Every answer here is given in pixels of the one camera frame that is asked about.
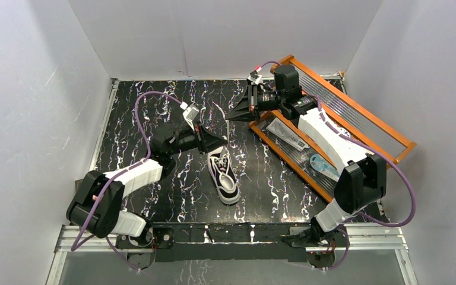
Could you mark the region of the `black white sneaker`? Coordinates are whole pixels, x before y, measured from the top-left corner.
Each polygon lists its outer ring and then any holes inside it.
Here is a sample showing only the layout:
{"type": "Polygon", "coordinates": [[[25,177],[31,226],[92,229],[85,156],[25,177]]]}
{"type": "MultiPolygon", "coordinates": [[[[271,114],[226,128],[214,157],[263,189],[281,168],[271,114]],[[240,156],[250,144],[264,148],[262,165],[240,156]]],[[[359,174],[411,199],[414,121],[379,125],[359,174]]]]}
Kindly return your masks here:
{"type": "Polygon", "coordinates": [[[207,166],[220,201],[225,205],[236,204],[240,192],[227,147],[222,146],[209,152],[207,166]]]}

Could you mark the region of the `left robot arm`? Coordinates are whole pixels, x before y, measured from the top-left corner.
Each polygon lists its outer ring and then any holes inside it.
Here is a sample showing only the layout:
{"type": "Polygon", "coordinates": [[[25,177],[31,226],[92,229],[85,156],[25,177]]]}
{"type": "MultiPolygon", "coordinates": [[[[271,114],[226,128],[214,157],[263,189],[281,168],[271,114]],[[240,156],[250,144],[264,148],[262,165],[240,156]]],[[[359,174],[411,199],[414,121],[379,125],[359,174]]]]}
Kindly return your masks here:
{"type": "Polygon", "coordinates": [[[176,166],[175,154],[192,149],[208,153],[226,144],[226,138],[210,132],[200,123],[179,129],[161,126],[151,137],[149,158],[112,172],[89,171],[81,180],[66,211],[66,218],[97,238],[109,234],[125,235],[130,236],[137,246],[146,247],[154,237],[149,220],[122,211],[122,200],[171,174],[176,166]]]}

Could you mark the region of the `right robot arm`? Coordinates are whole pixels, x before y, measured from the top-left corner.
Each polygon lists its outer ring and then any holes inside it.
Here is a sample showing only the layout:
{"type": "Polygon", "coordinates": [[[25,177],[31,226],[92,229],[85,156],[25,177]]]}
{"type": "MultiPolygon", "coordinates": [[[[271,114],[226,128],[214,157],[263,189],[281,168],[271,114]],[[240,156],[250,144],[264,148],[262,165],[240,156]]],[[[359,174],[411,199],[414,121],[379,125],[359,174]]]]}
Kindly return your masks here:
{"type": "Polygon", "coordinates": [[[386,161],[335,126],[317,95],[303,95],[299,71],[293,65],[275,67],[274,89],[256,82],[257,76],[258,71],[251,72],[244,95],[226,118],[258,121],[261,112],[278,110],[332,160],[339,173],[333,199],[311,219],[306,231],[315,244],[325,246],[342,222],[385,195],[386,161]]]}

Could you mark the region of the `grey patterned packet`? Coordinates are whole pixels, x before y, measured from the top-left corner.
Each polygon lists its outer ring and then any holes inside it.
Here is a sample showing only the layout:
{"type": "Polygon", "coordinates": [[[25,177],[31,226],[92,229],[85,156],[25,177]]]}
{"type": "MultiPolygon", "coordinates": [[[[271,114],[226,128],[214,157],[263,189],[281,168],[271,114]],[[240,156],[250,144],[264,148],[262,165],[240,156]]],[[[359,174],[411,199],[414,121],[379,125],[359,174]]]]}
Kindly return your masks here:
{"type": "Polygon", "coordinates": [[[309,148],[310,146],[305,143],[304,140],[301,139],[294,131],[292,131],[284,122],[279,120],[279,118],[275,118],[271,121],[268,126],[267,130],[269,130],[272,134],[279,137],[281,140],[285,141],[286,143],[290,144],[298,151],[303,151],[305,148],[309,148]]]}

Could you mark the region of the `light blue oval packet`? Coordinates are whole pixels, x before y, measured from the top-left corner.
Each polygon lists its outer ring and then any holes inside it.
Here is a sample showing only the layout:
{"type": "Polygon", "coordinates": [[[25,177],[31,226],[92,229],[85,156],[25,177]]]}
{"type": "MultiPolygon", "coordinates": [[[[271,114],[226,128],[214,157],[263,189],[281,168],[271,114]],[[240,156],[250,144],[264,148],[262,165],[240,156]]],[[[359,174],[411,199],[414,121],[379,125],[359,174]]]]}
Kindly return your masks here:
{"type": "Polygon", "coordinates": [[[337,169],[331,165],[326,159],[324,159],[320,154],[313,154],[309,162],[316,172],[334,180],[338,181],[339,180],[339,173],[337,169]]]}

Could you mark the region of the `orange wooden tiered shelf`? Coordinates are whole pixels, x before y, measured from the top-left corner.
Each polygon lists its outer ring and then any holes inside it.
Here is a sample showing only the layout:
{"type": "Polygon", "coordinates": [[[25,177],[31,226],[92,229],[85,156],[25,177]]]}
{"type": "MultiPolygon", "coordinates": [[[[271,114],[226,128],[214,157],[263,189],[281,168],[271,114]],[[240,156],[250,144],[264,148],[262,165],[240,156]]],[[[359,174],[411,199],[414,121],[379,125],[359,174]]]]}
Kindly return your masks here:
{"type": "MultiPolygon", "coordinates": [[[[354,139],[380,151],[398,164],[416,146],[414,141],[406,138],[387,123],[370,113],[360,104],[350,98],[345,90],[333,86],[325,77],[320,76],[293,55],[285,56],[282,64],[295,66],[299,72],[300,84],[305,95],[319,95],[326,114],[340,127],[346,129],[354,139]]],[[[261,115],[258,122],[251,122],[250,129],[265,142],[288,166],[290,166],[320,197],[326,202],[333,199],[335,182],[312,170],[307,162],[313,154],[319,154],[328,163],[331,159],[320,149],[319,145],[303,131],[293,125],[290,120],[277,110],[267,111],[261,115]],[[308,145],[303,151],[284,144],[277,137],[270,137],[264,129],[272,121],[278,121],[287,126],[292,133],[308,145]]]]}

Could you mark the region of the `black base frame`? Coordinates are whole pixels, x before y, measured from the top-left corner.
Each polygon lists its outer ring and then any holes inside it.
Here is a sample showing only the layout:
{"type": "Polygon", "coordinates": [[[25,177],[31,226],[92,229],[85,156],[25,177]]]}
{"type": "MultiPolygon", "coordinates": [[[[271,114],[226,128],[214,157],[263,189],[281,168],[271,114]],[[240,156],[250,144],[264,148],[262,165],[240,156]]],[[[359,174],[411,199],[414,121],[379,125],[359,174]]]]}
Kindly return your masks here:
{"type": "Polygon", "coordinates": [[[347,245],[346,229],[318,233],[309,223],[154,223],[144,237],[116,237],[130,260],[284,260],[330,267],[347,245]]]}

